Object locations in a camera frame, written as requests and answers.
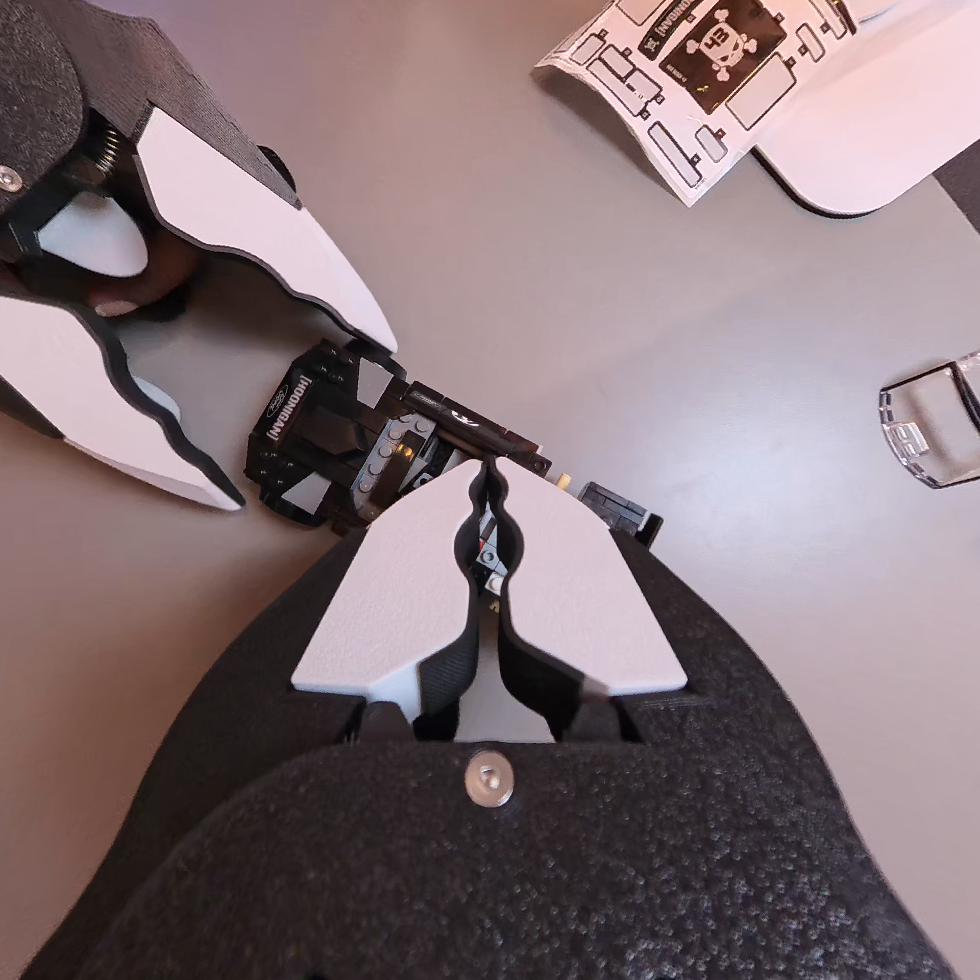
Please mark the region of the white sticker sheet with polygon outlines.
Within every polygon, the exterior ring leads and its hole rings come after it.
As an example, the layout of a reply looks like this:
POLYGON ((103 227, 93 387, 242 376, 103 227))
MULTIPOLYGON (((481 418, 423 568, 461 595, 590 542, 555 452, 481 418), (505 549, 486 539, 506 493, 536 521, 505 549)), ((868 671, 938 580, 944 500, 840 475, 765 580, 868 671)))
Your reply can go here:
POLYGON ((609 2, 536 68, 600 95, 692 207, 857 32, 843 1, 609 2))

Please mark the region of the clear lego windshield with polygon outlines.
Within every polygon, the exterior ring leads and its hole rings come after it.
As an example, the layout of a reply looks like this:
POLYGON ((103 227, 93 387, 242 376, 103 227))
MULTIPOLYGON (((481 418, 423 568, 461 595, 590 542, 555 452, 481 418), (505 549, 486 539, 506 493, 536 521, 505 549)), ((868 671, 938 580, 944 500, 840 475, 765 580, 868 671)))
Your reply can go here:
POLYGON ((879 421, 902 467, 933 489, 979 479, 979 353, 883 387, 879 421))

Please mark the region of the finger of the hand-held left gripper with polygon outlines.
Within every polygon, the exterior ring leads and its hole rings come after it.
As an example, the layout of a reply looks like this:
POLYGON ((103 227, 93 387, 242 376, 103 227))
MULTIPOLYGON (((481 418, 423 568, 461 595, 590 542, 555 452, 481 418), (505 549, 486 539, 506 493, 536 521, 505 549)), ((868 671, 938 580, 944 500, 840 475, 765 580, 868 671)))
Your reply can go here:
POLYGON ((93 312, 2 295, 1 375, 47 429, 88 456, 198 504, 244 507, 170 406, 130 374, 121 344, 93 312))
POLYGON ((308 210, 283 200, 160 108, 151 110, 136 142, 136 162, 164 226, 205 249, 256 263, 349 334, 397 353, 374 295, 308 210))

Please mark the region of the white tray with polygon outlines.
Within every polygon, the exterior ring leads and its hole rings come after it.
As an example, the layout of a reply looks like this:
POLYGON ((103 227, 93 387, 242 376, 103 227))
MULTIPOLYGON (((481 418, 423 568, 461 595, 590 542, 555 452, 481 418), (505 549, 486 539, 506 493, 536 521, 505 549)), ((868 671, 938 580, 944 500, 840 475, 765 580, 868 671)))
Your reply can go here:
POLYGON ((873 213, 978 141, 979 3, 848 1, 845 52, 753 155, 816 214, 873 213))

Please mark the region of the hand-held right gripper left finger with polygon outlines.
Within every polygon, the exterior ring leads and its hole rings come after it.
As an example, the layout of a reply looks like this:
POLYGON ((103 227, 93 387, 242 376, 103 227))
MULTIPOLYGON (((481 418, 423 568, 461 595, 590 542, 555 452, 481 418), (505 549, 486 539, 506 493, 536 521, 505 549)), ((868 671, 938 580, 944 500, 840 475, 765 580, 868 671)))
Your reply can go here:
POLYGON ((475 584, 484 464, 471 459, 387 508, 366 531, 291 683, 368 700, 455 700, 445 655, 476 654, 475 584))

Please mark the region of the black lego car model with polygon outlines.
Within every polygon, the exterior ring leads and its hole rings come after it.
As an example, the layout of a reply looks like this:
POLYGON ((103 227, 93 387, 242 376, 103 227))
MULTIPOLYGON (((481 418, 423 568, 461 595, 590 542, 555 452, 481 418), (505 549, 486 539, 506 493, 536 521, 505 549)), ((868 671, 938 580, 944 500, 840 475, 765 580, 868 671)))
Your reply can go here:
POLYGON ((462 462, 511 459, 546 477, 540 446, 410 381, 366 341, 321 341, 290 365, 249 436, 245 475, 290 521, 339 534, 462 462))

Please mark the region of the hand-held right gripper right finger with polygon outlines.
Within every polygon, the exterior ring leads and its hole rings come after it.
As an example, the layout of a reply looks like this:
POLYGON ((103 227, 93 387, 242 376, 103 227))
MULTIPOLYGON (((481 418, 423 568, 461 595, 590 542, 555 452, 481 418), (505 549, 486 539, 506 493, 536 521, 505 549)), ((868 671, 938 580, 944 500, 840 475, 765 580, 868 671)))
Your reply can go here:
POLYGON ((496 459, 494 475, 508 640, 588 694, 684 688, 687 674, 606 523, 510 459, 496 459))

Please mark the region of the person's left hand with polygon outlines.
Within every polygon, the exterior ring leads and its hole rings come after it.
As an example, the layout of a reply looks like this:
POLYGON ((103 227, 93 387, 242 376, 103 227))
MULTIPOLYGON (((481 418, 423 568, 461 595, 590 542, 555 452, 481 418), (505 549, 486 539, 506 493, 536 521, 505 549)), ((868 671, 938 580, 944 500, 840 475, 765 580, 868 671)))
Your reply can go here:
POLYGON ((162 306, 182 299, 201 264, 202 252, 165 228, 149 238, 147 263, 131 277, 94 276, 87 305, 105 320, 162 306))

